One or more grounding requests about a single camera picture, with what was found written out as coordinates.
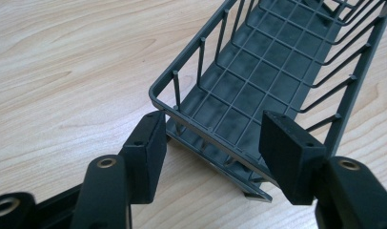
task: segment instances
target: wooden table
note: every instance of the wooden table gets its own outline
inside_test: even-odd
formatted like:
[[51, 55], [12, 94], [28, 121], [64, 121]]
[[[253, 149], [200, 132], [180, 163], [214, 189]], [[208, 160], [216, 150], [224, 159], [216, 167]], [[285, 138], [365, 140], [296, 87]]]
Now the wooden table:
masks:
[[[0, 1], [0, 195], [38, 202], [82, 182], [117, 154], [148, 90], [220, 6], [217, 1]], [[387, 31], [338, 154], [367, 164], [387, 189]], [[153, 204], [135, 228], [313, 228], [314, 207], [250, 201], [171, 141]]]

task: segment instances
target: wood grain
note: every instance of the wood grain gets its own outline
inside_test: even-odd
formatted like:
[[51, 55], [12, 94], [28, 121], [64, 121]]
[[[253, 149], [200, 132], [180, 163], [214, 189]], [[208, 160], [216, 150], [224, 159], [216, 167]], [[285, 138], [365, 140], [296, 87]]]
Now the wood grain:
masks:
[[[0, 1], [0, 195], [37, 201], [80, 183], [117, 154], [155, 79], [220, 6], [217, 1]], [[387, 31], [338, 150], [387, 189]], [[314, 207], [249, 201], [172, 141], [153, 204], [135, 228], [315, 228]]]

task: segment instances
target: wire basket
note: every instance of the wire basket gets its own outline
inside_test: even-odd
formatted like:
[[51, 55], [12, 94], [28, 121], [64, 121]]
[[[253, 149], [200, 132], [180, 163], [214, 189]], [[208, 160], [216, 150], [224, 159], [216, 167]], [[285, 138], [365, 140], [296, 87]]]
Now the wire basket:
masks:
[[[149, 94], [170, 137], [272, 201], [260, 189], [277, 186], [258, 151], [263, 111], [324, 129], [333, 156], [386, 24], [385, 0], [227, 0]], [[334, 109], [314, 120], [321, 106]]]

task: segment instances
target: plastic basket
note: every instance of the plastic basket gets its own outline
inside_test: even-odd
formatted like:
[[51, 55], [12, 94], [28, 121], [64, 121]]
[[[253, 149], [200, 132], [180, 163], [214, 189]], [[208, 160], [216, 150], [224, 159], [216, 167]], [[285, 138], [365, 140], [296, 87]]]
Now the plastic basket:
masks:
[[[170, 117], [170, 137], [247, 197], [271, 201], [260, 189], [276, 185], [258, 151], [263, 111], [295, 119], [334, 99], [333, 113], [305, 128], [326, 128], [327, 156], [334, 155], [386, 24], [384, 0], [227, 0], [153, 83], [150, 97]], [[209, 63], [207, 51], [214, 52]], [[187, 94], [180, 90], [184, 68], [194, 74]], [[169, 88], [174, 98], [160, 100]], [[311, 91], [324, 92], [315, 98]], [[306, 99], [312, 102], [304, 107]]]

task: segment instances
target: light wooden surface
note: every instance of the light wooden surface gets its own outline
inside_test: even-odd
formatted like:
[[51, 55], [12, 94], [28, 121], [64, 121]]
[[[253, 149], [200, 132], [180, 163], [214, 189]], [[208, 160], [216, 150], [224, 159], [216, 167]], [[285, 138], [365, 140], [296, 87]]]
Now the light wooden surface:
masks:
[[[221, 4], [217, 1], [0, 1], [0, 195], [37, 201], [80, 183], [88, 163], [117, 154], [148, 89]], [[367, 164], [387, 189], [387, 31], [339, 155]], [[249, 201], [172, 141], [157, 195], [135, 228], [315, 228], [267, 185]]]

